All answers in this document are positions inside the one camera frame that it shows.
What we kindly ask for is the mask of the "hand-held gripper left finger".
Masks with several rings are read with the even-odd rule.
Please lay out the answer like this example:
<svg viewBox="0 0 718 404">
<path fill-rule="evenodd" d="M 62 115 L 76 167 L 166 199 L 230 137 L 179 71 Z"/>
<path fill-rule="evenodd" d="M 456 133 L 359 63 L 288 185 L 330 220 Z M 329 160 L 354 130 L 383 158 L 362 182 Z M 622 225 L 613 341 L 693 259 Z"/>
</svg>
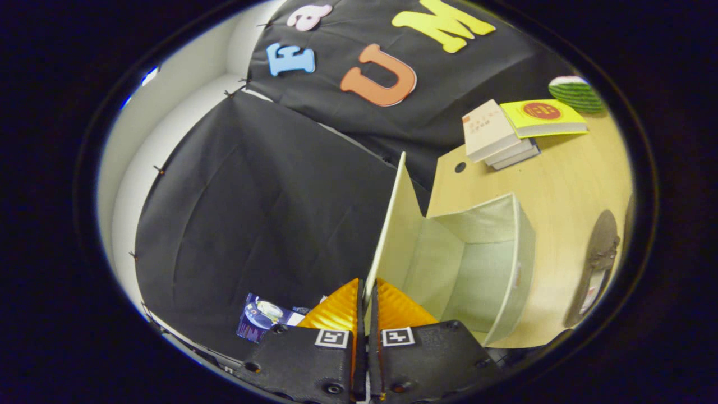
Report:
<svg viewBox="0 0 718 404">
<path fill-rule="evenodd" d="M 363 290 L 364 282 L 353 279 L 297 325 L 272 325 L 234 377 L 284 401 L 366 401 Z"/>
</svg>

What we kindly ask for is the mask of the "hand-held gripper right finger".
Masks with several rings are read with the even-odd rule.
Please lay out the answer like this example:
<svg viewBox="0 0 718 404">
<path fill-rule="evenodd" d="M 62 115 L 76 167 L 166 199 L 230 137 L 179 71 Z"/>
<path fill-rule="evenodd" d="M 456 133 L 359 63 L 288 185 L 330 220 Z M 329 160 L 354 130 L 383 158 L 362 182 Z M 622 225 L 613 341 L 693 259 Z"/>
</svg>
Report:
<svg viewBox="0 0 718 404">
<path fill-rule="evenodd" d="M 370 402 L 441 402 L 503 373 L 462 322 L 435 319 L 384 279 L 375 281 L 369 309 Z"/>
</svg>

